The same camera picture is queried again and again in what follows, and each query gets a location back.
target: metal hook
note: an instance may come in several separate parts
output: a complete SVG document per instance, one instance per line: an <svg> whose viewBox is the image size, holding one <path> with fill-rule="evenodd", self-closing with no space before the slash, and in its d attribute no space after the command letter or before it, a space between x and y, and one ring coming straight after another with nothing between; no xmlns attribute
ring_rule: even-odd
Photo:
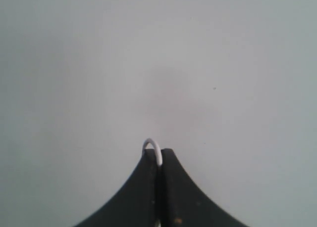
<svg viewBox="0 0 317 227"><path fill-rule="evenodd" d="M151 138L146 139L145 142L143 143L142 154L144 153L144 150L146 149L148 144L151 144L153 146L155 156L157 158L157 164L160 167L163 164L163 158L162 158L162 153L160 152L160 147L156 141L152 140Z"/></svg>

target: black plastic part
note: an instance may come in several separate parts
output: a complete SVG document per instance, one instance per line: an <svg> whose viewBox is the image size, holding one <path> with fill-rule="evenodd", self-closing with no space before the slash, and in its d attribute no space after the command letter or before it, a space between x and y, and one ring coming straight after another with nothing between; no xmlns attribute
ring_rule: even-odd
<svg viewBox="0 0 317 227"><path fill-rule="evenodd" d="M161 152L162 227L245 227L195 185L172 149Z"/></svg>
<svg viewBox="0 0 317 227"><path fill-rule="evenodd" d="M146 149L118 193L76 227L154 227L157 174L154 150Z"/></svg>

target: white wall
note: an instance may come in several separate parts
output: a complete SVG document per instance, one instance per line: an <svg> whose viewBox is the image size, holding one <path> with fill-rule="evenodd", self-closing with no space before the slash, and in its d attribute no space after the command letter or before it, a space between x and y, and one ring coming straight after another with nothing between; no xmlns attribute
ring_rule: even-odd
<svg viewBox="0 0 317 227"><path fill-rule="evenodd" d="M0 226L103 205L145 138L252 227L317 223L317 0L0 0Z"/></svg>

